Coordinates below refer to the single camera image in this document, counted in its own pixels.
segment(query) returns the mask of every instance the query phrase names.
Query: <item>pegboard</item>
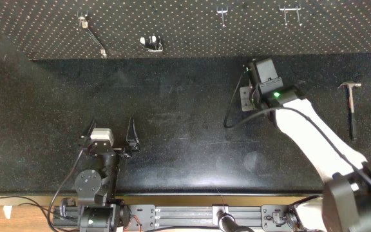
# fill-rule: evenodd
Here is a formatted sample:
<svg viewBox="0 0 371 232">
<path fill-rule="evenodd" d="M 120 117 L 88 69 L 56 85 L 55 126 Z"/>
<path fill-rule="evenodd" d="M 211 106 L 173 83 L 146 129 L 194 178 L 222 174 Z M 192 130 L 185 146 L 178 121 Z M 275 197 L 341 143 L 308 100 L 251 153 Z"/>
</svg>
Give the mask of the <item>pegboard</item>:
<svg viewBox="0 0 371 232">
<path fill-rule="evenodd" d="M 280 7 L 301 5 L 298 16 Z M 228 7 L 226 27 L 217 8 Z M 371 52 L 371 1 L 5 0 L 0 32 L 29 59 L 101 58 L 77 12 L 109 58 L 218 57 Z M 164 51 L 140 38 L 160 36 Z"/>
</svg>

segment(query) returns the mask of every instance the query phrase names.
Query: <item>wooden surface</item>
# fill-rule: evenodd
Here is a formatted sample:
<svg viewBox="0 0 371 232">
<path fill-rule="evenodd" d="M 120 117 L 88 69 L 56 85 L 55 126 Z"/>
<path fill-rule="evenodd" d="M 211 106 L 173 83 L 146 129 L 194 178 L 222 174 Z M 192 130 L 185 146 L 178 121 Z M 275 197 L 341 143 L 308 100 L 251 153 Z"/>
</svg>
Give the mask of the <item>wooden surface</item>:
<svg viewBox="0 0 371 232">
<path fill-rule="evenodd" d="M 39 204 L 46 207 L 52 197 L 30 197 L 36 200 Z M 222 204 L 221 197 L 123 197 L 127 204 L 154 204 L 157 206 L 210 206 L 212 204 Z M 263 204 L 290 204 L 302 197 L 223 197 L 224 203 L 230 206 L 261 206 Z M 55 205 L 59 204 L 61 198 L 55 201 Z M 51 231 L 47 225 L 47 221 L 41 213 L 41 210 L 35 206 L 15 206 L 20 203 L 28 202 L 21 198 L 6 198 L 0 199 L 0 232 L 11 231 Z M 14 205 L 11 210 L 11 217 L 5 217 L 3 206 Z M 174 231 L 191 231 L 190 229 L 175 229 Z"/>
</svg>

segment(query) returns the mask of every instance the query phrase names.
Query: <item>black table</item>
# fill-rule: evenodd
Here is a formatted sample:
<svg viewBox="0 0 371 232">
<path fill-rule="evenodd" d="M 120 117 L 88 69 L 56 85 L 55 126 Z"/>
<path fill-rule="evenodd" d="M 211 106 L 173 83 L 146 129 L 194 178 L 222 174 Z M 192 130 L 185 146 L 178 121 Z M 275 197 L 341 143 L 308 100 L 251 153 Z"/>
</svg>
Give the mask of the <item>black table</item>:
<svg viewBox="0 0 371 232">
<path fill-rule="evenodd" d="M 142 152 L 120 163 L 117 194 L 307 195 L 322 183 L 313 166 L 265 117 L 222 126 L 248 57 L 27 61 L 0 56 L 0 194 L 52 194 L 69 172 L 93 117 L 124 144 L 135 119 Z M 273 57 L 320 117 L 371 160 L 371 54 Z M 348 138 L 343 81 L 356 89 L 359 139 Z M 242 113 L 233 103 L 231 122 Z M 79 171 L 90 166 L 84 157 Z M 64 193 L 73 194 L 73 182 Z"/>
</svg>

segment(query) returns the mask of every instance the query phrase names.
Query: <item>speckled black surface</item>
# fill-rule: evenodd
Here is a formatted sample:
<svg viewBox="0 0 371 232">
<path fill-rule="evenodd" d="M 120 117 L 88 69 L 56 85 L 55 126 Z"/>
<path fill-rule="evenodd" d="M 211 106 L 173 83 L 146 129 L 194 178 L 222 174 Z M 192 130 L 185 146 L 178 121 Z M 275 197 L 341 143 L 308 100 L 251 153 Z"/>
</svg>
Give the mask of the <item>speckled black surface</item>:
<svg viewBox="0 0 371 232">
<path fill-rule="evenodd" d="M 319 192 L 318 174 L 266 118 L 226 130 L 224 113 L 247 58 L 32 63 L 0 42 L 0 194 L 52 194 L 92 117 L 124 141 L 135 118 L 142 152 L 120 165 L 118 194 Z M 371 54 L 273 57 L 320 117 L 371 160 Z M 343 81 L 355 89 L 359 140 L 348 139 Z M 248 115 L 234 103 L 231 120 Z M 80 163 L 86 168 L 88 160 Z M 73 180 L 64 192 L 73 192 Z"/>
</svg>

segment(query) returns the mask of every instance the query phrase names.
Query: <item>hammer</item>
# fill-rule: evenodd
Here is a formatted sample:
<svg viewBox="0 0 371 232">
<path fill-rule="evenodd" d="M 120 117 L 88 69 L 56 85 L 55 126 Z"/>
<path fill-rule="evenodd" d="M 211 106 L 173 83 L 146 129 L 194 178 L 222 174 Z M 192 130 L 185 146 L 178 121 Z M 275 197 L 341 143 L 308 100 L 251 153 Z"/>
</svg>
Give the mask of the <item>hammer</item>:
<svg viewBox="0 0 371 232">
<path fill-rule="evenodd" d="M 347 86 L 348 88 L 348 103 L 350 107 L 350 138 L 352 140 L 356 140 L 356 120 L 354 118 L 354 103 L 353 103 L 353 93 L 352 88 L 353 87 L 360 87 L 361 83 L 355 83 L 354 81 L 346 81 L 343 82 L 343 84 L 340 84 L 340 87 Z"/>
</svg>

